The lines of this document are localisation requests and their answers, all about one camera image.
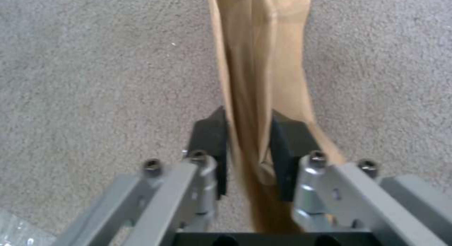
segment brown paper bag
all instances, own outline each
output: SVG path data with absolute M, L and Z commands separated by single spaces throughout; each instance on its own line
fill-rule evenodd
M 272 109 L 305 122 L 335 163 L 338 148 L 316 125 L 302 69 L 310 0 L 208 0 L 232 159 L 257 232 L 297 233 L 278 201 L 268 142 Z

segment metal linkage bar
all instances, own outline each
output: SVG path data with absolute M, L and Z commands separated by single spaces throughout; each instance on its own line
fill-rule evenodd
M 184 159 L 165 178 L 126 239 L 125 246 L 169 246 L 179 228 L 204 231 L 216 212 L 216 161 Z
M 155 189 L 148 180 L 139 176 L 119 175 L 103 196 L 83 212 L 53 245 L 108 245 L 126 221 L 137 221 Z
M 415 175 L 384 178 L 380 184 L 447 245 L 452 245 L 451 199 Z
M 327 167 L 315 190 L 341 225 L 362 223 L 383 245 L 446 245 L 354 163 Z

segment gray carpet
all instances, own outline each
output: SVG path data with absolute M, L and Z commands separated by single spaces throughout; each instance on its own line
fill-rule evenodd
M 319 124 L 452 196 L 451 0 L 312 0 Z M 0 207 L 52 233 L 221 104 L 206 0 L 0 0 Z M 250 230 L 234 181 L 213 230 Z

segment screw head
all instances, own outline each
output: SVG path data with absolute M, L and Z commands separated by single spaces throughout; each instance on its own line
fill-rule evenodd
M 357 166 L 370 178 L 376 178 L 378 176 L 378 163 L 371 159 L 361 159 L 358 161 Z
M 309 166 L 313 168 L 325 168 L 328 163 L 326 154 L 322 151 L 312 151 L 309 154 Z
M 207 160 L 207 153 L 203 150 L 192 151 L 189 154 L 189 158 L 191 159 L 192 162 L 200 166 L 204 166 Z
M 143 170 L 152 177 L 159 176 L 162 174 L 162 163 L 160 159 L 148 159 L 143 164 Z

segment paper bag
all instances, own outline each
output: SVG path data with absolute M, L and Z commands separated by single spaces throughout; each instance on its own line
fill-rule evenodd
M 268 152 L 272 109 L 308 125 L 330 161 L 344 162 L 316 125 L 302 69 L 310 0 L 208 0 L 232 160 L 257 232 L 298 233 L 278 201 Z

